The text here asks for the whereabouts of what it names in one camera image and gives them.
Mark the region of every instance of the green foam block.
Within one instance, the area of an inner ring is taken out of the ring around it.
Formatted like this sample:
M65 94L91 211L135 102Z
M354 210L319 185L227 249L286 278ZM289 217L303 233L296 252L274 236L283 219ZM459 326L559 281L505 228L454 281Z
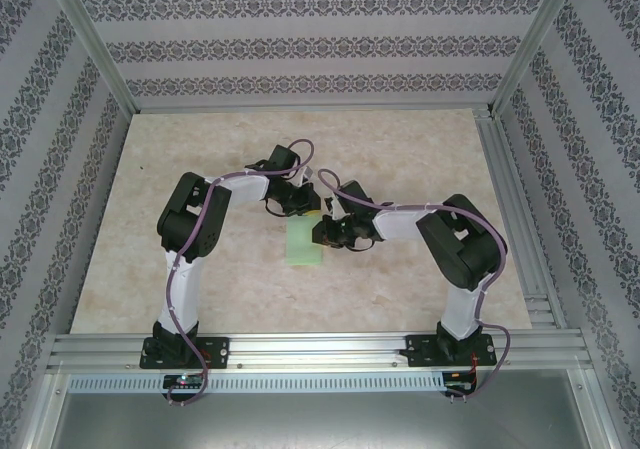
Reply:
M322 264L322 246L311 242L311 230L322 220L318 211L304 216L287 218L286 261L290 266Z

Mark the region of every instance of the cable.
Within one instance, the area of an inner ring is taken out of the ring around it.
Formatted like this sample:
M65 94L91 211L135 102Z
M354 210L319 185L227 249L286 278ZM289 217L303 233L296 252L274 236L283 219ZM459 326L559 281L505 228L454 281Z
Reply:
M364 249L357 249L355 247L351 247L351 246L344 246L347 249L349 249L351 252L365 252L368 251L369 249L371 249L374 244L376 243L376 241L371 241L371 245L369 247L365 247Z
M331 185L329 182L327 182L327 180L323 177L323 174L329 174L331 177L333 177L336 181L336 184L338 187ZM362 199L358 199L357 197L354 197L350 194L346 194L344 192L342 192L339 187L340 187L340 178L338 177L338 175L333 172L331 169L319 169L318 170L318 179L320 179L320 182L322 182L325 186L327 186L331 192L333 192L334 194L343 197L345 199L348 199L349 201L355 202L357 204L360 204L362 206L366 206L366 207L370 207L372 209L378 209L380 211L448 211L448 212L452 212L454 214L459 214L461 216L464 216L468 219L471 219L474 222L477 222L478 224L480 224L484 229L487 230L487 232L489 234L491 234L491 236L495 239L496 243L498 244L498 250L500 251L500 264L498 264L498 269L496 270L496 272L493 273L493 275L489 278L489 280L485 283L484 287L480 290L480 295L478 296L478 302L476 304L476 308L474 311L474 318L476 320L476 322L478 323L478 325L487 328L487 329L497 329L499 331L502 331L505 335L506 338L506 342L504 345L504 351L502 353L502 356L500 357L500 359L498 360L496 367L493 369L493 371L491 372L491 374L489 374L489 376L485 379L485 381L482 383L482 385L480 387L478 387L472 394L468 395L468 396L459 396L459 398L461 399L471 399L473 397L476 397L478 394L480 394L485 387L496 377L496 375L498 374L498 371L500 370L500 368L502 367L502 365L504 364L504 361L507 359L507 355L509 354L509 350L511 349L511 334L509 333L509 330L504 327L501 326L499 324L489 324L486 322L482 322L480 320L480 311L482 310L482 304L484 304L484 299L485 299L485 294L489 288L489 286L491 284L493 284L495 282L496 279L498 279L498 277L500 277L500 274L502 274L502 272L504 271L504 267L507 264L507 250L505 248L504 243L502 242L502 238L500 237L500 235L498 234L498 231L496 231L496 229L486 220L484 220L481 217L478 217L477 215L473 214L472 212L466 211L464 209L460 209L457 207L450 207L450 206L444 206L442 204L411 204L411 205L393 205L393 206L384 206L381 204L374 204L372 202L369 201L364 201Z
M469 372L470 374L473 373L473 382L471 384L475 384L476 382L478 382L478 356L476 356L475 352L471 353L471 363L472 367L471 371Z
M286 214L278 214L277 212L273 212L271 209L269 209L269 199L265 199L264 201L264 208L265 210L271 214L272 216L276 216L276 217L287 217Z
M173 277L175 276L175 273L180 267L180 258L183 256L185 252L187 252L189 247L191 247L191 244L193 244L193 241L195 241L196 237L198 236L198 232L200 232L200 228L202 227L204 217L207 214L207 209L209 208L209 203L211 202L211 196L213 194L214 188L225 179L230 179L232 177L244 177L247 175L284 176L284 175L290 174L292 171L298 171L299 169L302 169L304 166L309 164L309 161L311 161L311 158L313 157L313 153L315 152L315 146L313 145L313 142L311 142L309 139L297 139L293 141L291 144L289 144L288 148L291 149L293 146L301 142L304 142L309 145L309 156L307 156L307 158L297 166L294 166L290 169L285 169L282 171L251 171L249 169L246 169L241 172L231 172L229 174L216 178L209 185L209 188L207 190L207 195L205 196L204 202L202 203L202 208L200 209L200 214L198 215L196 224L193 227L193 231L191 231L191 234L189 235L187 242L184 243L184 246L182 246L182 248L178 251L175 259L173 260L173 264L171 266L171 272L169 272L169 277L167 278L167 287L165 291L167 308L169 309L169 316L171 317L173 324L176 326L176 329L178 329L178 333L180 334L184 342L187 344L189 349L191 349L191 351L193 351L193 353L196 355L196 357L198 358L198 361L200 361L200 365L202 366L203 380L202 380L202 385L200 386L200 390L197 393L195 393L193 397L189 398L186 401L178 402L171 399L171 392L173 391L174 386L170 387L169 390L167 391L167 400L169 401L169 405L187 406L189 404L193 404L198 399L200 399L200 397L202 397L202 395L204 394L204 391L207 389L207 386L209 385L209 369L207 367L207 361L205 361L203 355L200 353L196 345L193 342L191 342L187 334L184 332L184 329L182 329L182 326L180 325L180 321L178 321L178 317L174 312L173 303L171 302L171 284L173 282Z
M296 162L294 162L294 164L300 164L300 156L298 156L296 154ZM284 179L285 181L290 181L291 179L293 179L294 177L296 177L296 174L298 174L298 171L296 170L291 176L289 177L283 177L282 179Z

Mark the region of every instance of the metal bracket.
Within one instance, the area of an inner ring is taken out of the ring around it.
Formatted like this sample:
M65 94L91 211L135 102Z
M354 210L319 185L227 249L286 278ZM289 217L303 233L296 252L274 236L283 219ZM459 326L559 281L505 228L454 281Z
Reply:
M158 340L147 337L142 344L140 355L141 369L201 369L198 358L192 357L185 365L176 364L171 360L158 360L151 354L157 352ZM204 356L209 369L226 369L229 360L228 337L196 337L196 347Z
M407 348L400 350L409 367L460 367L471 366L472 354L476 356L477 366L495 366L497 363L495 346L489 334L478 336L470 352L450 360L437 344L436 334L413 334L405 337Z

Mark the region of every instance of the patterned wallpaper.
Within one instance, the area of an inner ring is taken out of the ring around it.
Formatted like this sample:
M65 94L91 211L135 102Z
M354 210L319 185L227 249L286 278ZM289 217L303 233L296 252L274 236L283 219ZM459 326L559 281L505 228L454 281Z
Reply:
M640 447L640 0L566 0L502 114L565 314Z
M47 336L69 330L128 123L55 0L1 1L4 449L20 437Z
M82 0L140 106L490 102L542 0Z

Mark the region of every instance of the ventilation slots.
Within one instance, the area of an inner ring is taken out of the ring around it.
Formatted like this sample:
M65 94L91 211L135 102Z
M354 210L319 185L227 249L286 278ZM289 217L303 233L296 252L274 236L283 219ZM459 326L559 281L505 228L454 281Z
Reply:
M96 374L72 376L71 394L150 394L162 391L162 374ZM207 392L311 393L406 392L444 389L441 372L402 374L211 374ZM176 389L176 392L197 392Z

